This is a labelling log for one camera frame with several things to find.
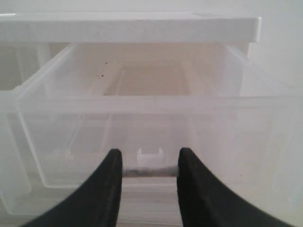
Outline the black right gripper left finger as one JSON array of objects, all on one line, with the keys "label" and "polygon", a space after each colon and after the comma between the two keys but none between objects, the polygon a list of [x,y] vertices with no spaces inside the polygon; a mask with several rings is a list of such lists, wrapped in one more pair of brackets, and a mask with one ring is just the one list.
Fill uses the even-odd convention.
[{"label": "black right gripper left finger", "polygon": [[90,177],[66,199],[26,227],[115,227],[122,193],[123,160],[111,149]]}]

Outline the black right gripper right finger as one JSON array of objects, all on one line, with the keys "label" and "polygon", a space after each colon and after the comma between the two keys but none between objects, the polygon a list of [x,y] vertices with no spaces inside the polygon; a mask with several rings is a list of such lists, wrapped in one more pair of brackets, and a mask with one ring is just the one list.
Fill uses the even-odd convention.
[{"label": "black right gripper right finger", "polygon": [[185,227],[287,227],[223,184],[190,148],[178,157],[177,193]]}]

